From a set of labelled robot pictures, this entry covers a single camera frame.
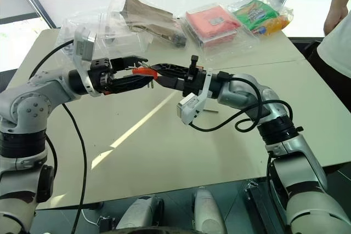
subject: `plastic bag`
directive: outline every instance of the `plastic bag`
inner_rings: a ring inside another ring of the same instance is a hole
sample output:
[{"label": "plastic bag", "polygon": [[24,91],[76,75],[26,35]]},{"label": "plastic bag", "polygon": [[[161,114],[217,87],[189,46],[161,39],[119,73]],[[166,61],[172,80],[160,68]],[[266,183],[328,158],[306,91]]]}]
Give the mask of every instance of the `plastic bag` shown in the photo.
[{"label": "plastic bag", "polygon": [[285,28],[293,10],[274,0],[243,0],[227,6],[255,35],[270,35]]},{"label": "plastic bag", "polygon": [[182,23],[205,59],[225,53],[242,54],[258,42],[250,30],[220,4],[186,12]]},{"label": "plastic bag", "polygon": [[[56,46],[74,38],[78,25],[83,25],[97,34],[93,59],[114,59],[128,55],[144,53],[152,42],[152,36],[146,32],[132,32],[123,18],[108,13],[107,8],[100,8],[88,12],[79,12],[64,20]],[[73,56],[73,45],[62,49],[68,57]]]},{"label": "plastic bag", "polygon": [[109,14],[121,14],[133,32],[148,32],[161,40],[172,43],[181,48],[186,44],[186,36],[179,21],[173,14],[145,4],[140,0],[125,0],[121,10],[120,0],[113,0],[109,7]]}]

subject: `table surface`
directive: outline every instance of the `table surface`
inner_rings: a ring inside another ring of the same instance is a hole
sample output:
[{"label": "table surface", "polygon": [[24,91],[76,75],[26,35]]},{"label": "table surface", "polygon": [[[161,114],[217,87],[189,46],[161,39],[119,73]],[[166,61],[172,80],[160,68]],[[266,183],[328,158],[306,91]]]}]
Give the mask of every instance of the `table surface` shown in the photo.
[{"label": "table surface", "polygon": [[[58,30],[40,34],[9,87],[27,80],[35,65],[53,49],[57,34]],[[193,47],[164,50],[153,44],[145,57],[151,64],[187,66],[194,51]],[[351,160],[351,115],[283,33],[264,39],[242,56],[200,63],[251,74],[260,84],[273,88],[292,106],[295,125],[303,126],[303,134],[322,165]],[[53,59],[42,68],[57,67]],[[87,148],[85,203],[265,176],[268,155],[257,130],[242,134],[228,124],[212,133],[198,132],[177,117],[176,104],[181,99],[181,92],[156,84],[154,89],[98,98],[86,95],[67,104]],[[204,128],[236,112],[210,99],[206,109],[219,113],[199,116],[194,123]],[[81,144],[62,107],[51,114],[47,133],[57,151],[58,173],[53,197],[39,208],[78,204],[83,174]],[[53,163],[51,153],[48,163]]]}]

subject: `green snack package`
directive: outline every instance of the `green snack package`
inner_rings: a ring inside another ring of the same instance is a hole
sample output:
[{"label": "green snack package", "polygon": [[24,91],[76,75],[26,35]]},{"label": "green snack package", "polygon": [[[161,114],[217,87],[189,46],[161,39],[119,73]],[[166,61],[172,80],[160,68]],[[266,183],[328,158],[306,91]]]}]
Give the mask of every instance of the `green snack package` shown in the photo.
[{"label": "green snack package", "polygon": [[279,13],[269,5],[259,0],[252,0],[249,4],[243,5],[233,14],[245,25],[249,30],[256,29],[262,22],[267,19],[277,18]]}]

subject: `dark floor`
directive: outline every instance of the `dark floor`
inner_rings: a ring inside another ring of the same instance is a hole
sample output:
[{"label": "dark floor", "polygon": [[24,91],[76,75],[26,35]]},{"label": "dark floor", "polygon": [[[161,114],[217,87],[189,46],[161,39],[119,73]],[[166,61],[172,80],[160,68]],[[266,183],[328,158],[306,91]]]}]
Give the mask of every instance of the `dark floor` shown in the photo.
[{"label": "dark floor", "polygon": [[[225,219],[228,233],[256,233],[250,223],[245,207],[246,196],[244,194],[245,181],[228,182],[207,186],[216,199],[220,212]],[[158,193],[165,202],[163,225],[192,228],[193,213],[191,210],[191,197],[194,189],[176,190]],[[97,221],[100,215],[113,216],[120,219],[127,208],[136,198],[119,199],[104,202],[99,210],[85,209],[85,215],[91,221]],[[31,233],[52,234],[69,233],[76,216],[76,210],[42,210],[37,212]],[[86,222],[81,216],[76,233],[99,233],[98,227]]]},{"label": "dark floor", "polygon": [[[347,215],[351,218],[351,164],[346,164],[332,174],[329,174],[329,194],[335,198],[343,207]],[[254,224],[257,221],[256,212],[248,204],[250,201],[245,194],[248,181],[228,182],[206,186],[212,192],[218,207],[225,220],[228,233],[233,234],[259,234],[263,233],[260,225]],[[266,205],[267,211],[274,226],[278,229],[279,224],[274,215],[273,208],[267,195],[265,183],[260,183],[262,201]],[[193,189],[175,190],[170,192],[158,193],[157,196],[163,198],[165,202],[165,217],[163,225],[180,227],[183,229],[192,228],[193,213],[191,210],[191,197],[196,191]],[[104,202],[101,209],[85,209],[85,215],[93,222],[99,216],[111,216],[119,220],[127,208],[135,201],[134,198],[119,199]],[[76,216],[76,210],[39,210],[35,217],[31,229],[32,234],[51,234],[69,233]],[[76,233],[99,233],[98,227],[86,222],[83,216],[80,217]]]}]

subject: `red object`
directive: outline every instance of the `red object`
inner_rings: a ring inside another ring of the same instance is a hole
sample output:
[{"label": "red object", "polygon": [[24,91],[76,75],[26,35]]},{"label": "red object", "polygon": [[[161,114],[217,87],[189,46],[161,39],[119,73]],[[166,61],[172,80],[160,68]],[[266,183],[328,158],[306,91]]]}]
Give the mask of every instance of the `red object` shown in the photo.
[{"label": "red object", "polygon": [[140,75],[151,75],[154,77],[154,79],[158,78],[157,71],[150,69],[150,68],[135,68],[132,70],[133,74],[140,74]]},{"label": "red object", "polygon": [[217,37],[240,27],[240,23],[219,5],[193,14],[187,12],[186,18],[200,38]]}]

